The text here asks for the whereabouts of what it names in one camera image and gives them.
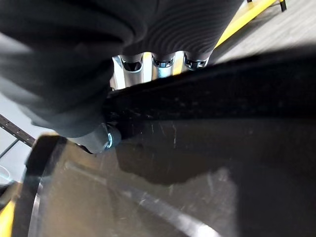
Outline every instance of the yellow object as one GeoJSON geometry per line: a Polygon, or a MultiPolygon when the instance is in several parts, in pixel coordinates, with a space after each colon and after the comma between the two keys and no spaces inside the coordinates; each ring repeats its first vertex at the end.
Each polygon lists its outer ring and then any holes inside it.
{"type": "Polygon", "coordinates": [[[10,201],[0,212],[0,236],[11,237],[15,203],[10,201]]]}
{"type": "Polygon", "coordinates": [[[254,2],[248,2],[247,4],[241,6],[222,34],[215,48],[275,2],[276,0],[254,0],[254,2]]]}

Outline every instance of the chrome part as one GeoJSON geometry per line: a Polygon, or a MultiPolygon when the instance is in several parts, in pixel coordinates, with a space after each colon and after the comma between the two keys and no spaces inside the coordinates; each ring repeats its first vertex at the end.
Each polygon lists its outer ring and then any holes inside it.
{"type": "Polygon", "coordinates": [[[120,133],[114,127],[100,124],[91,133],[77,138],[68,138],[70,141],[85,146],[91,153],[100,153],[120,142],[120,133]]]}
{"type": "Polygon", "coordinates": [[[183,57],[183,66],[182,66],[182,71],[186,71],[186,70],[191,70],[194,71],[196,69],[200,69],[200,68],[204,68],[206,67],[207,63],[208,63],[208,59],[205,60],[191,60],[190,58],[188,58],[187,54],[184,54],[183,57]]]}
{"type": "Polygon", "coordinates": [[[175,55],[173,54],[167,61],[158,61],[152,56],[152,80],[171,76],[173,73],[174,58],[175,55]]]}
{"type": "Polygon", "coordinates": [[[143,56],[136,62],[125,61],[121,57],[124,73],[125,87],[140,84],[144,82],[143,56]]]}

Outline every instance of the perforated metal strip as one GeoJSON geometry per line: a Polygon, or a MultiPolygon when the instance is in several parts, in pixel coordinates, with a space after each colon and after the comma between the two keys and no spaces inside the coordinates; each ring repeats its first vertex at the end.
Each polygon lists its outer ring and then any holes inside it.
{"type": "Polygon", "coordinates": [[[31,147],[35,142],[35,139],[32,136],[27,134],[25,131],[20,129],[2,115],[0,115],[0,127],[29,147],[31,147]]]}

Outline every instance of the black sleeve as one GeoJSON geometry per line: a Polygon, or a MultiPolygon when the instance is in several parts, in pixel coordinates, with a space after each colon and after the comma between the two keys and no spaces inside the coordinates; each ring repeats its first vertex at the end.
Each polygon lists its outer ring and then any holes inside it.
{"type": "Polygon", "coordinates": [[[127,0],[2,0],[1,93],[36,125],[66,137],[89,133],[100,122],[112,56],[146,32],[142,15],[127,0]]]}

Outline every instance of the yellow line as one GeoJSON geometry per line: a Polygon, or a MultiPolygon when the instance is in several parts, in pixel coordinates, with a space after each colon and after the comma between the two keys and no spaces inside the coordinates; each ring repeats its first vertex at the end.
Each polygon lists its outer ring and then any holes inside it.
{"type": "Polygon", "coordinates": [[[11,237],[15,203],[10,201],[0,212],[0,236],[11,237]]]}
{"type": "Polygon", "coordinates": [[[222,34],[215,48],[222,44],[230,36],[235,34],[239,29],[245,26],[257,15],[275,3],[275,1],[276,0],[254,0],[253,2],[249,2],[242,6],[222,34]]]}

